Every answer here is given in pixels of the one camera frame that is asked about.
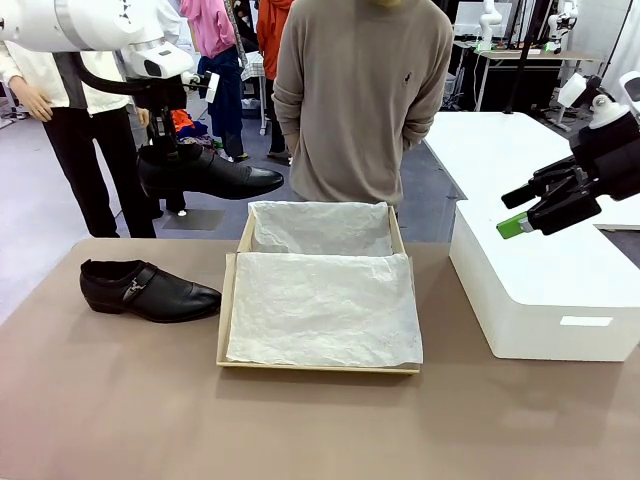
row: pink hoodie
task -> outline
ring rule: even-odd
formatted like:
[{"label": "pink hoodie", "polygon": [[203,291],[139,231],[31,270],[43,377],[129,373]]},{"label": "pink hoodie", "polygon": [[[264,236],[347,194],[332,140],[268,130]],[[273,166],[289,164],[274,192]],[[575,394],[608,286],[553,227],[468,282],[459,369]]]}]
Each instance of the pink hoodie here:
[{"label": "pink hoodie", "polygon": [[182,0],[180,11],[189,19],[202,55],[213,58],[236,44],[224,0]]}]

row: green object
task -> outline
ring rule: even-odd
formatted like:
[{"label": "green object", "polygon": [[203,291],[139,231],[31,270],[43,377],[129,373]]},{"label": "green object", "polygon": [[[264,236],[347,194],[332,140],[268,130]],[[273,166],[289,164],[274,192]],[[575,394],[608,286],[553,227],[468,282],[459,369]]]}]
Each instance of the green object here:
[{"label": "green object", "polygon": [[500,235],[505,240],[520,235],[521,233],[524,233],[524,230],[522,230],[522,226],[520,225],[520,220],[524,220],[526,218],[527,212],[523,212],[509,220],[505,220],[498,224],[498,232],[500,232]]}]

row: orange jacket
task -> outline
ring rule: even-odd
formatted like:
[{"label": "orange jacket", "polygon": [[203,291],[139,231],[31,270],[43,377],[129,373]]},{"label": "orange jacket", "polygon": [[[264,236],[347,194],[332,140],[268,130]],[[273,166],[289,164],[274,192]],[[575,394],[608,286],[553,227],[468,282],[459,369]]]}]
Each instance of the orange jacket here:
[{"label": "orange jacket", "polygon": [[264,54],[265,75],[269,80],[276,78],[280,39],[292,3],[293,0],[261,0],[260,2],[258,42]]}]

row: black leather shoe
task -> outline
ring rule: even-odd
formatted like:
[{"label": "black leather shoe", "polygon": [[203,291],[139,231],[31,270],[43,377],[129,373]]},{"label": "black leather shoe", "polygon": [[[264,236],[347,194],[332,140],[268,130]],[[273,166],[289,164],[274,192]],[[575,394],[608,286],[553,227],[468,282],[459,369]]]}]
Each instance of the black leather shoe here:
[{"label": "black leather shoe", "polygon": [[138,174],[149,197],[200,192],[240,200],[264,195],[284,184],[278,172],[227,162],[200,145],[179,145],[178,157],[167,158],[153,146],[140,149]]},{"label": "black leather shoe", "polygon": [[214,315],[219,292],[188,282],[155,265],[132,262],[94,262],[81,267],[80,289],[92,310],[130,312],[157,323],[178,323]]}]

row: floor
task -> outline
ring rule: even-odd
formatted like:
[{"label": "floor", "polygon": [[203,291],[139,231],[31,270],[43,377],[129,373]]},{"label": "floor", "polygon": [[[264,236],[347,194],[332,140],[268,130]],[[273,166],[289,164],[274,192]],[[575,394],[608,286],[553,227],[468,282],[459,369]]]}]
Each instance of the floor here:
[{"label": "floor", "polygon": [[[204,106],[192,100],[195,118]],[[266,158],[269,137],[258,134],[259,120],[246,120],[243,133],[248,164],[284,174],[288,167]],[[403,162],[405,200],[399,208],[405,241],[433,242],[439,238],[440,219],[452,218],[447,202],[451,184],[429,150],[421,145]],[[112,209],[119,211],[113,185]],[[165,214],[156,220],[161,238],[237,239],[247,218],[247,201],[227,201],[187,194],[189,213],[184,218]],[[291,200],[287,184],[262,197]],[[117,218],[120,231],[126,225]],[[640,234],[605,233],[636,265],[640,265]],[[17,307],[51,268],[79,240],[87,237],[79,209],[57,164],[39,122],[24,120],[0,130],[0,323]]]}]

